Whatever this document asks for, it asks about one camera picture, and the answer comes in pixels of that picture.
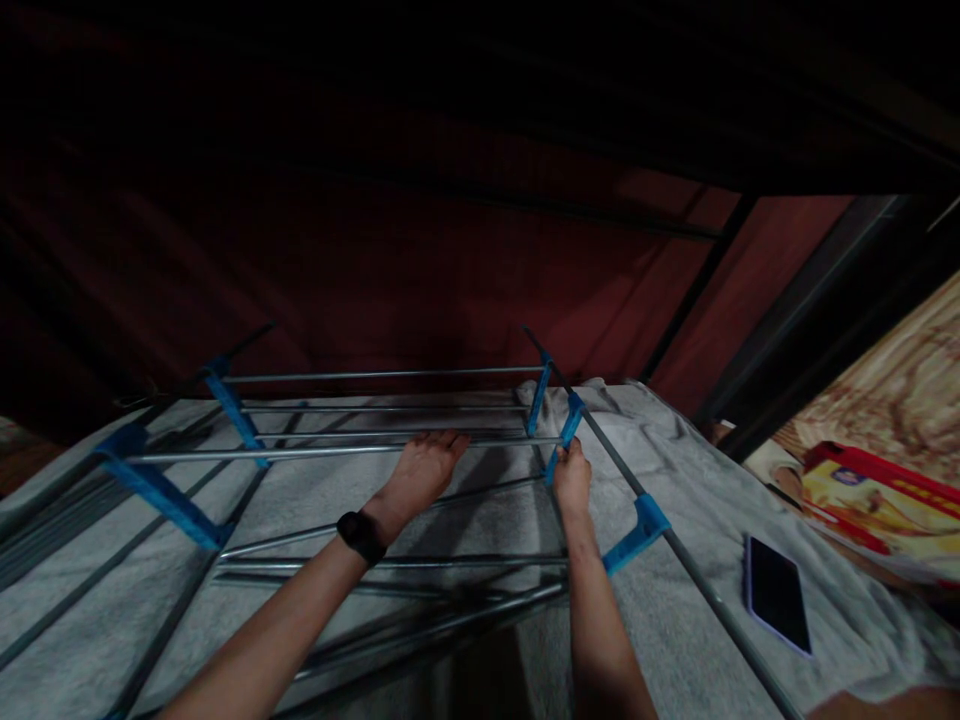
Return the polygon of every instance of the drying rack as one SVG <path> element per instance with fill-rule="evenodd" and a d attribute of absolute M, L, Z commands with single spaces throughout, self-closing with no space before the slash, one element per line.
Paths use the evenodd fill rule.
<path fill-rule="evenodd" d="M 590 411 L 586 408 L 579 395 L 577 395 L 570 386 L 553 358 L 529 328 L 524 327 L 523 329 L 540 355 L 541 363 L 539 365 L 457 370 L 251 376 L 230 375 L 230 362 L 232 358 L 266 334 L 272 327 L 273 324 L 271 323 L 258 329 L 230 351 L 207 364 L 194 378 L 182 386 L 179 393 L 164 403 L 150 408 L 136 420 L 116 430 L 106 440 L 100 443 L 88 457 L 84 458 L 84 460 L 78 463 L 71 471 L 64 474 L 64 478 L 69 478 L 75 482 L 79 475 L 86 474 L 91 469 L 102 465 L 105 470 L 113 475 L 113 477 L 126 488 L 139 494 L 144 500 L 153 505 L 161 513 L 161 517 L 156 518 L 145 527 L 52 610 L 27 629 L 27 631 L 14 641 L 3 653 L 0 653 L 0 670 L 5 668 L 20 655 L 20 653 L 29 647 L 33 641 L 62 617 L 113 568 L 117 567 L 124 558 L 140 543 L 146 540 L 160 525 L 169 520 L 203 548 L 206 554 L 204 555 L 203 562 L 199 564 L 197 569 L 188 578 L 180 597 L 170 610 L 146 651 L 141 656 L 140 661 L 130 674 L 123 690 L 106 716 L 110 720 L 119 720 L 128 717 L 140 696 L 140 692 L 149 679 L 157 662 L 160 660 L 161 655 L 193 601 L 193 598 L 208 578 L 210 582 L 236 586 L 276 587 L 282 585 L 289 575 L 284 576 L 277 573 L 295 572 L 308 558 L 276 559 L 258 557 L 251 559 L 245 556 L 336 532 L 335 524 L 327 524 L 299 530 L 282 536 L 265 538 L 245 545 L 227 547 L 233 530 L 236 528 L 237 523 L 240 521 L 244 511 L 273 463 L 285 460 L 303 460 L 334 455 L 399 452 L 403 449 L 404 442 L 369 441 L 371 439 L 383 438 L 410 438 L 417 434 L 417 431 L 380 431 L 376 429 L 298 433 L 295 431 L 296 423 L 302 415 L 312 413 L 346 414 L 357 412 L 417 413 L 427 411 L 436 412 L 438 410 L 444 412 L 508 412 L 523 413 L 526 415 L 522 435 L 494 438 L 478 437 L 471 442 L 470 448 L 485 449 L 529 446 L 534 450 L 534 455 L 540 463 L 540 473 L 532 477 L 507 480 L 480 489 L 441 497 L 431 506 L 430 510 L 435 511 L 454 504 L 475 501 L 493 493 L 509 492 L 519 487 L 539 485 L 547 489 L 553 512 L 558 514 L 553 493 L 549 491 L 553 482 L 554 468 L 557 462 L 556 448 L 558 446 L 568 447 L 576 434 L 580 422 L 586 422 L 623 475 L 624 480 L 637 496 L 635 500 L 635 509 L 637 512 L 636 527 L 630 530 L 630 532 L 603 557 L 604 566 L 608 574 L 612 575 L 616 573 L 646 547 L 658 538 L 663 537 L 783 716 L 791 719 L 803 717 L 793 706 L 766 662 L 744 635 L 723 600 L 707 582 L 697 563 L 677 537 L 653 497 L 644 490 L 643 486 L 626 465 L 616 448 L 611 444 L 596 420 L 591 416 Z M 539 379 L 536 391 L 529 407 L 520 403 L 474 406 L 343 406 L 309 405 L 301 403 L 289 406 L 257 406 L 245 405 L 236 389 L 237 386 L 247 383 L 290 381 L 320 382 L 331 380 L 343 381 L 413 376 L 461 376 L 503 373 L 538 374 Z M 536 434 L 537 423 L 547 387 L 551 378 L 554 376 L 567 392 L 569 412 L 559 436 L 542 437 Z M 190 388 L 201 381 L 206 383 L 213 393 L 213 396 L 219 401 L 223 412 L 239 433 L 242 444 L 234 450 L 173 452 L 149 449 L 149 432 L 147 426 L 169 409 L 179 394 L 189 392 Z M 258 430 L 254 420 L 256 415 L 263 413 L 288 413 L 291 417 L 283 432 L 263 433 Z M 324 447 L 285 447 L 287 441 L 296 439 L 324 439 L 353 442 L 351 444 L 327 445 Z M 367 442 L 366 444 L 357 444 L 357 441 Z M 273 442 L 275 444 L 272 447 L 267 447 L 267 442 Z M 539 446 L 553 446 L 554 448 L 550 460 L 546 464 L 543 463 L 542 456 L 538 451 Z M 229 513 L 227 521 L 222 525 L 217 525 L 193 503 L 191 498 L 204 485 L 215 478 L 227 464 L 234 460 L 253 460 L 257 463 L 258 468 L 240 499 Z M 193 487 L 185 492 L 170 482 L 164 476 L 161 468 L 158 467 L 171 463 L 208 461 L 218 461 L 218 463 L 198 480 Z M 66 482 L 67 480 L 61 478 L 60 481 L 55 481 L 52 487 L 63 487 Z M 455 555 L 452 557 L 392 557 L 388 554 L 378 564 L 378 568 L 541 566 L 557 568 L 559 570 L 559 576 L 522 592 L 490 590 L 480 585 L 462 589 L 451 589 L 364 580 L 354 590 L 355 593 L 405 597 L 428 602 L 445 602 L 450 603 L 450 612 L 441 614 L 439 619 L 430 623 L 413 623 L 409 627 L 400 628 L 393 634 L 386 636 L 378 630 L 374 630 L 368 635 L 360 637 L 351 636 L 345 640 L 337 640 L 320 645 L 308 656 L 303 667 L 298 672 L 295 681 L 315 677 L 354 660 L 396 650 L 407 645 L 415 646 L 416 653 L 387 663 L 333 690 L 327 690 L 311 700 L 307 700 L 293 708 L 277 713 L 275 717 L 284 718 L 285 720 L 292 720 L 292 718 L 297 717 L 308 717 L 328 703 L 358 697 L 373 687 L 389 681 L 392 677 L 405 674 L 414 667 L 435 662 L 441 657 L 466 646 L 472 639 L 483 632 L 488 632 L 497 627 L 515 624 L 524 617 L 537 612 L 547 605 L 562 600 L 567 594 L 566 564 L 567 559 L 565 553 L 559 555 Z M 142 713 L 137 717 L 149 717 L 158 710 L 159 708 L 156 708 L 147 713 Z"/>

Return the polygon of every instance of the gray blanket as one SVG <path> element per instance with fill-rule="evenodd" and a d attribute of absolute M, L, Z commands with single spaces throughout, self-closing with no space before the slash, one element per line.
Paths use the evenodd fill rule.
<path fill-rule="evenodd" d="M 531 384 L 520 389 L 529 401 Z M 927 608 L 892 596 L 838 556 L 797 518 L 780 508 L 755 479 L 710 447 L 685 421 L 639 385 L 589 383 L 582 396 L 613 444 L 671 519 L 678 535 L 737 615 L 804 711 L 847 689 L 882 700 L 918 684 L 948 684 L 960 677 L 960 641 Z M 502 394 L 469 396 L 471 404 L 502 403 Z M 408 402 L 463 402 L 464 396 Z M 390 403 L 396 398 L 366 402 Z M 177 426 L 209 409 L 181 402 L 158 425 Z M 562 391 L 548 394 L 539 433 L 557 434 L 566 414 Z M 257 416 L 265 431 L 285 418 Z M 521 419 L 497 413 L 466 417 L 438 412 L 389 419 L 391 427 L 520 427 Z M 384 427 L 365 414 L 304 416 L 301 430 L 339 426 Z M 0 512 L 23 502 L 56 470 L 89 450 L 97 433 L 40 473 L 22 492 L 0 503 Z M 591 431 L 579 436 L 594 466 L 591 510 L 602 548 L 635 522 L 633 497 Z M 224 420 L 205 448 L 234 447 L 235 431 Z M 242 544 L 336 520 L 359 507 L 389 475 L 396 455 L 366 455 L 277 463 L 231 540 Z M 182 463 L 168 477 L 187 487 L 209 464 Z M 537 471 L 529 448 L 473 450 L 458 467 L 450 492 Z M 253 474 L 253 463 L 232 463 L 198 496 L 198 504 L 222 520 Z M 18 585 L 0 595 L 0 646 L 12 642 L 84 576 L 106 560 L 154 513 L 133 498 L 56 553 Z M 741 600 L 743 538 L 750 533 L 777 547 L 802 569 L 803 591 L 815 659 L 807 660 L 759 627 Z M 272 550 L 266 555 L 308 555 L 323 540 Z M 542 487 L 489 497 L 483 503 L 429 512 L 403 534 L 393 552 L 554 552 L 557 528 Z M 199 554 L 169 524 L 87 595 L 29 650 L 0 673 L 4 718 L 94 718 L 109 708 Z M 486 570 L 417 572 L 377 570 L 376 579 L 414 577 L 459 584 L 491 575 Z M 531 568 L 494 582 L 506 589 L 531 587 L 549 575 Z M 631 640 L 661 717 L 776 717 L 777 712 L 669 547 L 655 543 L 622 570 L 614 588 Z M 256 610 L 269 591 L 207 584 L 145 689 L 139 709 L 163 702 Z M 351 597 L 322 640 L 357 626 L 418 611 L 409 601 Z M 526 704 L 536 717 L 569 715 L 569 633 L 565 608 L 526 620 L 515 629 L 516 675 L 526 686 Z M 382 662 L 389 656 L 376 658 Z M 347 667 L 291 689 L 284 704 L 356 675 Z M 395 682 L 349 707 L 338 717 L 423 717 L 455 714 L 453 689 L 462 683 L 458 658 Z"/>

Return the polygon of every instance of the blue plastic bracket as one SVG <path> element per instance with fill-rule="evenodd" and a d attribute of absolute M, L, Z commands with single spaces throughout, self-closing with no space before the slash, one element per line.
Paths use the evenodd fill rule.
<path fill-rule="evenodd" d="M 573 436 L 577 434 L 577 427 L 580 425 L 580 418 L 583 415 L 583 400 L 580 399 L 580 396 L 576 393 L 570 393 L 567 396 L 567 405 L 570 408 L 570 411 L 567 413 L 567 421 L 563 424 L 563 429 L 560 431 L 560 445 L 564 449 L 570 447 L 570 443 L 573 442 Z M 557 449 L 553 449 L 553 455 L 550 456 L 550 462 L 547 465 L 547 477 L 546 484 L 547 487 L 553 485 L 553 473 L 557 468 Z"/>
<path fill-rule="evenodd" d="M 94 452 L 105 455 L 103 466 L 123 485 L 153 505 L 201 547 L 219 550 L 226 533 L 170 482 L 154 465 L 131 465 L 130 455 L 143 454 L 147 445 L 146 428 L 136 423 L 124 425 L 100 443 Z"/>
<path fill-rule="evenodd" d="M 206 377 L 207 387 L 213 396 L 220 401 L 223 411 L 230 418 L 233 426 L 240 433 L 240 438 L 248 450 L 263 450 L 265 445 L 262 440 L 257 439 L 257 428 L 249 415 L 243 412 L 243 401 L 237 392 L 223 382 L 223 377 L 230 372 L 230 361 L 221 355 L 214 358 L 206 366 L 208 371 Z M 270 467 L 270 461 L 266 458 L 257 458 L 257 465 L 260 467 Z"/>
<path fill-rule="evenodd" d="M 527 419 L 527 437 L 533 437 L 537 434 L 537 420 L 540 419 L 540 410 L 543 408 L 543 396 L 546 395 L 547 384 L 550 382 L 550 372 L 552 370 L 550 363 L 552 358 L 546 353 L 543 353 L 540 359 L 543 360 L 543 372 L 540 373 L 537 392 L 533 396 L 533 404 L 530 405 L 530 417 Z"/>
<path fill-rule="evenodd" d="M 603 556 L 603 567 L 606 568 L 607 575 L 612 576 L 670 527 L 670 521 L 652 495 L 644 493 L 633 505 L 637 509 L 637 526 Z"/>

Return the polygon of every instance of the black smartwatch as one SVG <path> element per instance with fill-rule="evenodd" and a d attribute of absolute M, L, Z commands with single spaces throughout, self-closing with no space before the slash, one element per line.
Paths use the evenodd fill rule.
<path fill-rule="evenodd" d="M 347 513 L 337 520 L 337 533 L 349 548 L 360 553 L 370 567 L 380 562 L 387 553 L 387 549 L 377 539 L 377 528 L 373 520 L 362 512 Z"/>

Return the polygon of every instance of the cardboard box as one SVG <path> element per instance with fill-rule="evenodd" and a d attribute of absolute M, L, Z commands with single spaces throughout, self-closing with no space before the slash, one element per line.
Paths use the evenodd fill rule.
<path fill-rule="evenodd" d="M 910 582 L 960 586 L 960 491 L 854 447 L 807 455 L 807 520 Z"/>

